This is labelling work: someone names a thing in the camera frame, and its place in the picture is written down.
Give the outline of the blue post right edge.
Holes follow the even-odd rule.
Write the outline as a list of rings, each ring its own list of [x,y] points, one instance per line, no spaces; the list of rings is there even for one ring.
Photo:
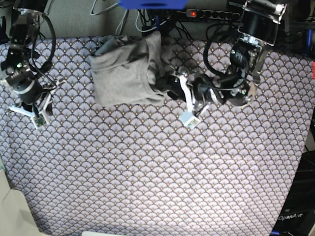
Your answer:
[[[312,50],[312,40],[313,40],[313,30],[308,29],[305,33],[304,46],[303,46],[303,55],[308,56]]]

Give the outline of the fan-patterned table cloth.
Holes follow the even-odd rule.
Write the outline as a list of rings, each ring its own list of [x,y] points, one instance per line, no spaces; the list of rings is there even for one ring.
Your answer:
[[[0,155],[37,228],[52,236],[266,236],[292,186],[315,106],[311,59],[269,52],[255,100],[211,105],[194,129],[185,105],[94,99],[98,38],[57,41],[49,75],[65,83],[51,122],[9,113],[0,89]]]

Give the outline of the light grey T-shirt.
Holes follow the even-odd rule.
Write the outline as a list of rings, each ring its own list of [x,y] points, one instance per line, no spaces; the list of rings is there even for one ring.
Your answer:
[[[166,94],[157,82],[171,71],[171,56],[159,31],[146,37],[101,37],[89,56],[96,103],[103,107],[163,104]]]

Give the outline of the black power strip red switch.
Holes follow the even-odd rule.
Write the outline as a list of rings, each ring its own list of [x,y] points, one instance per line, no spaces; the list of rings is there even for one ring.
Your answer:
[[[185,14],[188,18],[211,19],[211,20],[234,20],[239,21],[241,15],[234,12],[187,9]]]

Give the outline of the red clamp at table right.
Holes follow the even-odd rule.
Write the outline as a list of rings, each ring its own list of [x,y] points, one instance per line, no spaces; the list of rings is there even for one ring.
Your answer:
[[[315,62],[313,61],[312,78],[315,79]]]

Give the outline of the blue vertical post centre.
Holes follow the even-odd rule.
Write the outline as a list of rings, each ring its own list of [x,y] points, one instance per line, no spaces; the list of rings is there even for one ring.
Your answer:
[[[156,16],[155,16],[155,18],[154,18],[154,20],[155,20],[155,30],[159,31],[159,29],[160,29],[160,20],[159,20],[159,16],[158,16],[158,15],[156,15]]]

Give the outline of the black OpenArm computer box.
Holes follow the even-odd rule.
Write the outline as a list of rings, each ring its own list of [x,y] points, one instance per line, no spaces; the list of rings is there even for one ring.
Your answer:
[[[315,152],[302,154],[272,236],[309,236],[315,229]]]

